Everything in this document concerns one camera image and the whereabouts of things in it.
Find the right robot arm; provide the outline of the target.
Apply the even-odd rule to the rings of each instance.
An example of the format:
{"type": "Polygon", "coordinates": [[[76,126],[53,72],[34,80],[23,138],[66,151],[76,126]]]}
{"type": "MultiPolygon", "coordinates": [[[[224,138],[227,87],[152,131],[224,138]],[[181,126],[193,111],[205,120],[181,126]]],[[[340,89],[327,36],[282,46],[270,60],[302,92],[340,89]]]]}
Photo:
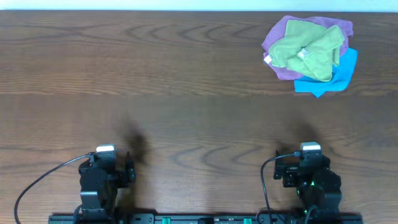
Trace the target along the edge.
{"type": "Polygon", "coordinates": [[[286,154],[275,155],[274,178],[282,179],[285,188],[295,188],[304,206],[297,223],[342,223],[341,177],[330,170],[331,160],[320,149],[293,152],[297,162],[285,162],[286,154]]]}

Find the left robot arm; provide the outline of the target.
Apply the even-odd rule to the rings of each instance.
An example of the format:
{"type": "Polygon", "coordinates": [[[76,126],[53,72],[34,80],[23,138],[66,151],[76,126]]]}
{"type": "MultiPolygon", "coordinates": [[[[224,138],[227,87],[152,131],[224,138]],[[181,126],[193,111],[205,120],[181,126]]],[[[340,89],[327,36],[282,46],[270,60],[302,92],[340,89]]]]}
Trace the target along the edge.
{"type": "Polygon", "coordinates": [[[136,180],[134,161],[129,153],[121,167],[116,153],[91,152],[80,164],[81,205],[75,209],[73,223],[116,223],[116,196],[118,190],[129,187],[136,180]]]}

